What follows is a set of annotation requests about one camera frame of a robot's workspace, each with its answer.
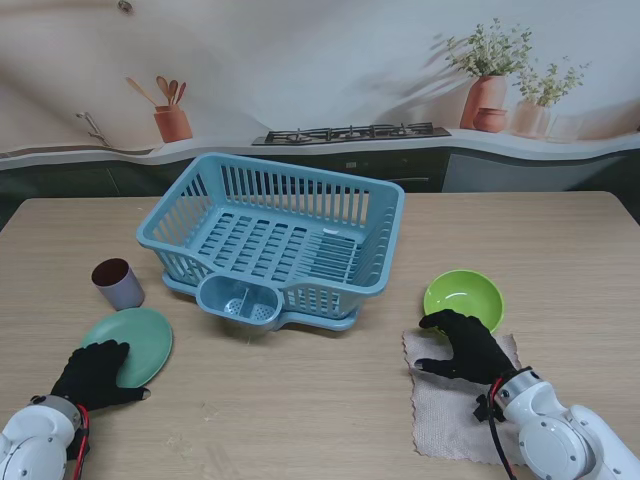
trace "dish towel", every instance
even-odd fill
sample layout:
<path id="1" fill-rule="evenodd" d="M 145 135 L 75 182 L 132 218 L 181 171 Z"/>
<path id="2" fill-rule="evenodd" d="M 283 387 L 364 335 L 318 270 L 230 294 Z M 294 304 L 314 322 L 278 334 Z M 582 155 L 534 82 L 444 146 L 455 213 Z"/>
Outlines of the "dish towel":
<path id="1" fill-rule="evenodd" d="M 405 359 L 413 379 L 413 440 L 418 453 L 431 457 L 467 459 L 499 464 L 491 440 L 489 422 L 478 422 L 473 411 L 478 395 L 487 394 L 488 385 L 463 379 L 449 379 L 414 368 L 419 358 L 446 360 L 453 356 L 446 337 L 425 330 L 407 330 L 403 335 Z M 513 335 L 496 341 L 516 368 L 521 368 Z M 524 465 L 518 447 L 518 428 L 510 422 L 496 422 L 500 443 L 512 464 Z"/>

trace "gas stove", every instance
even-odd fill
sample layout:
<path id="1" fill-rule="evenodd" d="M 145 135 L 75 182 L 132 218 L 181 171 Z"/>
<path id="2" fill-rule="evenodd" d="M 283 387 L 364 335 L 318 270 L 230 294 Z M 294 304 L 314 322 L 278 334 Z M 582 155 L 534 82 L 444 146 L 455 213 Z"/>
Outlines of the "gas stove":
<path id="1" fill-rule="evenodd" d="M 368 125 L 344 128 L 315 128 L 311 130 L 269 132 L 258 137 L 252 145 L 320 145 L 327 143 L 362 142 L 367 140 L 399 140 L 403 138 L 447 137 L 451 134 L 431 122 L 406 125 Z"/>

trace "wooden table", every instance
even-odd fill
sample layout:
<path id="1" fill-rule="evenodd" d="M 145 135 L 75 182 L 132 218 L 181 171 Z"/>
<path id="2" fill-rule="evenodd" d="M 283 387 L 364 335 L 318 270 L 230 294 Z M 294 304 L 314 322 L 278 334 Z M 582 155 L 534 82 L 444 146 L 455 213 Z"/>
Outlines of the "wooden table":
<path id="1" fill-rule="evenodd" d="M 160 263 L 135 241 L 156 200 L 30 200 L 0 233 L 1 424 L 47 393 L 112 313 L 89 280 L 101 260 L 129 260 L 145 306 L 173 326 L 151 398 L 93 415 L 85 478 L 505 478 L 414 451 L 401 335 L 421 317 L 426 284 L 453 268 L 491 277 L 507 304 L 500 333 L 514 333 L 522 362 L 640 454 L 640 229 L 613 196 L 408 195 L 387 291 L 352 330 L 262 338 L 225 330 L 161 283 Z"/>

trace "plastic dish rack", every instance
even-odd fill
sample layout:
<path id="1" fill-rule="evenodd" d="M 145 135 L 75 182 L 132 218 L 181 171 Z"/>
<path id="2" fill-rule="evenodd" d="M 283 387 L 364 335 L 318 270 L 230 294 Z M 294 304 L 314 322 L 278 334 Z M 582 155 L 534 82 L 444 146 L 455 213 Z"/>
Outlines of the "plastic dish rack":
<path id="1" fill-rule="evenodd" d="M 404 192 L 253 158 L 196 158 L 138 228 L 167 286 L 265 330 L 350 328 L 389 279 Z"/>

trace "gloved hand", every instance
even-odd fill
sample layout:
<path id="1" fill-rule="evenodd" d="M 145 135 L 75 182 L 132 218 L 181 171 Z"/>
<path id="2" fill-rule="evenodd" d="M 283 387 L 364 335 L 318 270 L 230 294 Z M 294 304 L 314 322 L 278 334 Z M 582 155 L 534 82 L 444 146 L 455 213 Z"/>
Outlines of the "gloved hand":
<path id="1" fill-rule="evenodd" d="M 453 348 L 453 358 L 421 358 L 415 362 L 415 367 L 419 370 L 486 385 L 500 377 L 511 376 L 516 371 L 487 327 L 476 317 L 466 317 L 453 310 L 442 310 L 423 317 L 420 327 L 437 327 L 446 333 Z"/>
<path id="2" fill-rule="evenodd" d="M 115 340 L 79 348 L 69 358 L 51 395 L 64 397 L 87 410 L 144 400 L 151 392 L 144 387 L 120 388 L 116 376 L 129 354 L 129 344 Z"/>

